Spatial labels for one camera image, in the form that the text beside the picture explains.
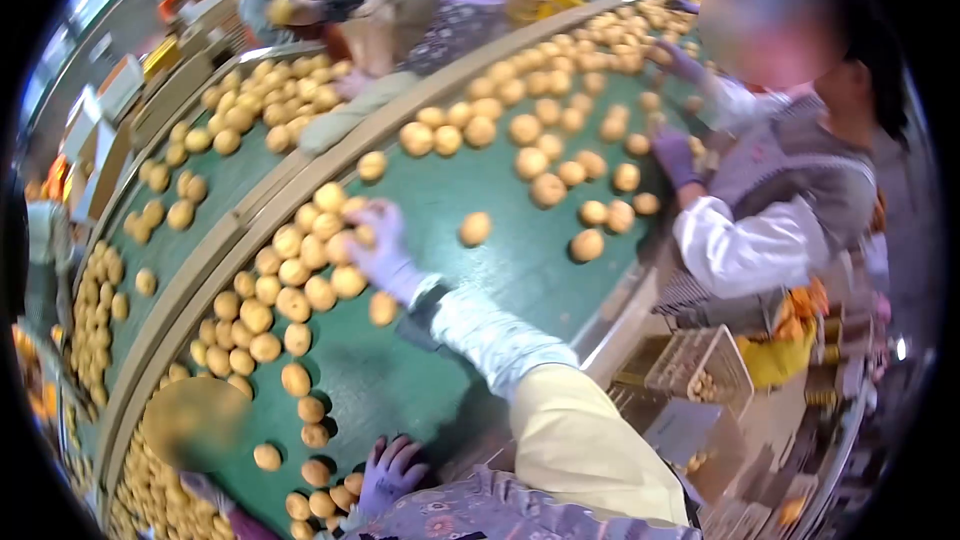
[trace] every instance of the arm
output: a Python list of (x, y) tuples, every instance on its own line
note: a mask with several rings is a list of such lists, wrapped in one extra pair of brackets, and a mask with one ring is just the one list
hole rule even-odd
[(736, 81), (717, 75), (684, 52), (678, 45), (663, 40), (656, 45), (670, 54), (669, 63), (657, 64), (666, 73), (697, 87), (715, 112), (713, 129), (745, 126), (757, 119), (779, 111), (790, 104), (791, 97), (782, 92), (757, 96)]
[(683, 264), (720, 298), (800, 286), (810, 270), (830, 258), (823, 228), (800, 196), (738, 222), (733, 219), (722, 200), (702, 196), (673, 226)]
[(351, 223), (369, 225), (377, 244), (369, 249), (356, 242), (350, 255), (367, 279), (411, 312), (426, 314), (432, 335), (463, 355), (486, 379), (490, 392), (507, 399), (531, 369), (546, 364), (577, 368), (577, 355), (559, 338), (527, 325), (500, 310), (490, 299), (460, 287), (436, 296), (437, 274), (417, 268), (404, 245), (400, 207), (374, 199), (352, 211)]
[(73, 291), (70, 270), (73, 264), (73, 236), (70, 220), (63, 205), (54, 204), (50, 210), (50, 249), (56, 272), (56, 315), (66, 335), (73, 334)]

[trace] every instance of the cardboard box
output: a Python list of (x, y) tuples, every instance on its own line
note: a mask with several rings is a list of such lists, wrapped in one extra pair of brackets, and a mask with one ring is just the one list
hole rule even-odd
[(125, 123), (129, 123), (128, 141), (133, 149), (143, 150), (211, 76), (213, 65), (206, 54), (198, 54), (179, 66), (135, 117), (125, 119)]
[(118, 122), (143, 88), (143, 67), (132, 54), (124, 56), (97, 90), (103, 115)]
[(734, 414), (722, 404), (670, 399), (642, 436), (662, 459), (679, 466), (697, 453), (708, 455), (686, 478), (711, 506), (723, 498), (746, 462), (743, 432)]

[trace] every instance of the yellow container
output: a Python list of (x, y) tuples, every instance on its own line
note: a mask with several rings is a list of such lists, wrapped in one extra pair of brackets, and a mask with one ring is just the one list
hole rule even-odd
[(160, 72), (173, 70), (183, 55), (177, 43), (177, 36), (167, 36), (160, 45), (143, 60), (143, 79), (152, 80)]

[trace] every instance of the beige sleeve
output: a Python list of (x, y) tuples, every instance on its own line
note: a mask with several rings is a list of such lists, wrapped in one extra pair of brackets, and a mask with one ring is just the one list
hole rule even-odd
[(541, 365), (520, 381), (510, 406), (516, 476), (558, 503), (689, 524), (680, 481), (620, 417), (610, 398), (573, 367)]

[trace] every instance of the glove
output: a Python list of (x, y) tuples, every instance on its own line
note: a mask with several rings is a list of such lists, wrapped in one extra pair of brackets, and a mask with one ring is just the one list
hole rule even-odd
[(670, 54), (671, 57), (673, 57), (670, 59), (669, 65), (657, 64), (657, 67), (661, 68), (671, 76), (676, 76), (677, 78), (690, 82), (694, 85), (700, 85), (700, 82), (703, 81), (704, 77), (707, 75), (707, 69), (703, 65), (701, 65), (689, 54), (686, 54), (676, 44), (665, 42), (663, 40), (657, 40), (656, 45), (661, 49), (664, 49)]
[(363, 487), (357, 508), (367, 521), (383, 515), (400, 498), (413, 492), (429, 469), (426, 463), (409, 466), (420, 451), (418, 442), (401, 435), (387, 446), (380, 436), (366, 458)]
[(223, 515), (227, 515), (236, 509), (236, 502), (224, 494), (224, 491), (215, 486), (210, 478), (204, 474), (181, 471), (180, 484), (189, 488), (198, 498), (204, 499), (210, 505), (216, 507)]
[(368, 225), (376, 245), (367, 248), (355, 240), (346, 245), (350, 258), (366, 279), (409, 309), (426, 274), (417, 269), (403, 239), (403, 213), (389, 200), (374, 198), (361, 210), (345, 216), (354, 225)]
[(337, 94), (344, 99), (353, 101), (375, 81), (374, 78), (366, 75), (366, 73), (354, 66), (350, 73), (333, 84), (333, 88), (337, 91)]
[[(327, 11), (324, 8), (322, 0), (287, 0), (294, 7), (293, 13), (286, 26), (312, 26), (322, 22), (327, 17)], [(270, 2), (267, 3), (267, 19), (270, 20)]]
[(673, 183), (674, 190), (688, 184), (703, 184), (703, 177), (693, 168), (693, 152), (690, 150), (690, 134), (664, 126), (653, 141), (656, 161)]
[(690, 0), (666, 0), (663, 6), (671, 11), (684, 11), (686, 13), (700, 14), (700, 5)]

